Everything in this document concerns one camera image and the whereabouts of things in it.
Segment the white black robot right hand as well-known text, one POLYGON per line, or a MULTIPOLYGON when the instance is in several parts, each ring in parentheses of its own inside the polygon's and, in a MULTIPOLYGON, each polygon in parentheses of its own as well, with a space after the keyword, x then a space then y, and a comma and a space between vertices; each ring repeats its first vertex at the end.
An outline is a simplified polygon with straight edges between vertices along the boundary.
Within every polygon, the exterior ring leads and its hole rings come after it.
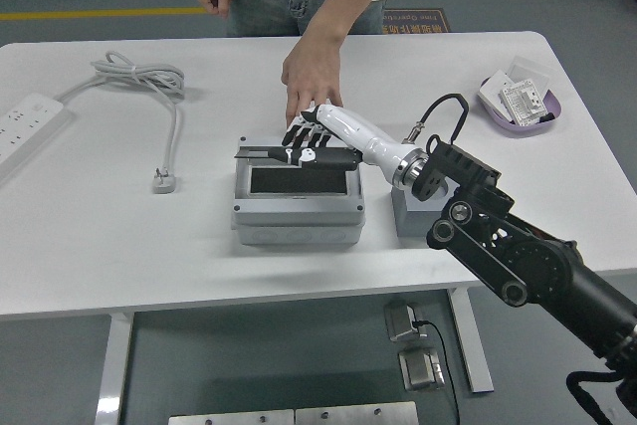
POLYGON ((415 180, 428 159, 421 148, 400 143, 359 114, 332 105, 302 111, 267 156, 314 170, 353 171, 363 162, 379 167, 388 183, 401 188, 415 180))

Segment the person's left hand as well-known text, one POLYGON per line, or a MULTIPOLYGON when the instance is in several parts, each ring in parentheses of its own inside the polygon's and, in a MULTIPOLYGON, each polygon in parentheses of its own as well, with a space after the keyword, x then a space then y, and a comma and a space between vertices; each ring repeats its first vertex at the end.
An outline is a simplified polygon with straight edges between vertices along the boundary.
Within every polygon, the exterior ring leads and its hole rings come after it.
POLYGON ((283 62, 281 81, 287 89, 287 126, 311 104, 343 106, 340 93, 342 38, 305 32, 283 62))

